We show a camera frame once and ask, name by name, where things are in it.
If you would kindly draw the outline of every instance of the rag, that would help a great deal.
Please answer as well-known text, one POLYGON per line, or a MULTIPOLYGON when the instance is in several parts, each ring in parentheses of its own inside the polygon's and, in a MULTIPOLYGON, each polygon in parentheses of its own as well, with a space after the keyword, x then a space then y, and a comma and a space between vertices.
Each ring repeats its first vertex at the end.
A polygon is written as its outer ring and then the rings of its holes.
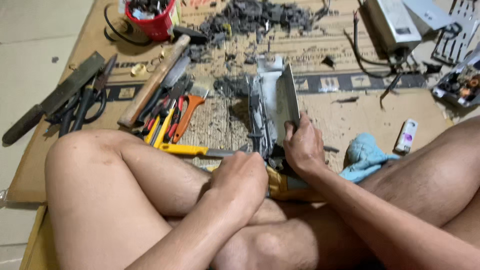
POLYGON ((375 138, 369 133, 358 135, 348 147, 348 160, 351 165, 339 175, 354 183, 378 171, 387 160, 397 160, 397 155, 387 155, 377 146, 375 138))

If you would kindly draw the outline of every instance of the cardboard sheet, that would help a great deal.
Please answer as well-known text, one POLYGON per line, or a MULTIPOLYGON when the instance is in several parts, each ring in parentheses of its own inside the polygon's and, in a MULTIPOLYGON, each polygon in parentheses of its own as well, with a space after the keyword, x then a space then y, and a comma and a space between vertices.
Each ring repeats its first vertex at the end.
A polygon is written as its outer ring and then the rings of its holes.
MULTIPOLYGON (((110 88, 120 89, 121 99, 128 100, 139 89, 150 73, 140 77, 131 77, 130 69, 137 63, 145 63, 149 71, 158 64, 159 54, 164 51, 168 55, 168 43, 153 43, 147 47, 138 47, 119 41, 111 42, 105 38, 104 28, 107 26, 103 15, 107 4, 114 4, 108 9, 108 18, 114 25, 125 24, 121 20, 115 3, 116 0, 97 0, 79 35, 77 45, 72 52, 69 64, 63 73, 61 81, 93 51, 97 50, 104 58, 109 58, 118 53, 118 62, 108 82, 110 88)), ((218 2, 214 8, 209 6, 210 1, 187 1, 188 7, 182 8, 182 24, 198 25, 210 14, 219 12, 225 6, 218 2)), ((300 0, 297 3, 311 10, 318 10, 323 6, 321 1, 300 0)), ((421 147, 445 129, 444 120, 440 111, 433 103, 430 94, 425 90, 414 91, 413 94, 388 96, 385 102, 391 99, 391 108, 386 112, 380 111, 378 105, 379 93, 374 92, 365 96, 365 89, 383 89, 389 80, 373 79, 360 72, 356 64, 350 43, 345 37, 345 32, 352 35, 352 10, 358 7, 356 0, 332 1, 331 12, 320 20, 318 28, 310 33, 301 35, 298 31, 290 34, 282 32, 279 28, 273 29, 256 52, 267 51, 270 41, 269 56, 282 55, 292 65, 297 91, 300 94, 300 108, 309 112, 315 123, 324 129, 325 141, 341 149, 336 159, 342 159, 348 142, 358 132, 369 131, 375 136, 384 151, 390 151, 400 131, 401 123, 407 117, 413 117, 420 123, 419 134, 414 146, 421 147), (321 64, 322 59, 332 55, 336 61, 336 68, 332 69, 321 64), (358 103, 358 113, 348 112, 352 104, 338 106, 330 104, 334 97, 352 95, 344 93, 323 95, 318 92, 325 87, 339 88, 348 91, 360 91, 362 95, 358 103), (435 129, 422 130, 422 123, 434 124, 435 129)), ((249 37, 237 36, 232 41, 225 43, 223 48, 211 52, 212 62, 207 64, 191 65, 187 72, 195 75, 196 80, 210 81, 223 75, 237 75, 238 73, 255 73, 255 65, 244 65, 245 51, 253 51, 255 35, 249 37), (237 53, 237 64, 229 72, 224 65, 225 52, 237 53)), ((362 23, 359 24, 359 43, 362 53, 376 58, 376 50, 362 23)), ((422 81, 418 78, 405 77, 399 87, 420 86, 422 81)), ((181 139, 181 144, 209 146, 236 150, 241 145, 248 143, 248 113, 246 101, 239 98, 222 98, 213 90, 207 102, 200 106, 192 119, 187 133, 181 139), (230 115, 235 114, 238 121, 231 121, 230 115)), ((109 102, 104 114, 97 121, 85 125, 84 129, 111 128, 121 129, 116 121, 129 101, 109 102)), ((45 178, 44 162, 48 149, 57 140, 57 127, 49 128, 49 124, 41 122, 22 157, 18 170, 8 192, 8 200, 17 202, 44 202, 45 178)), ((211 164, 217 160, 194 158, 194 164, 211 164)))

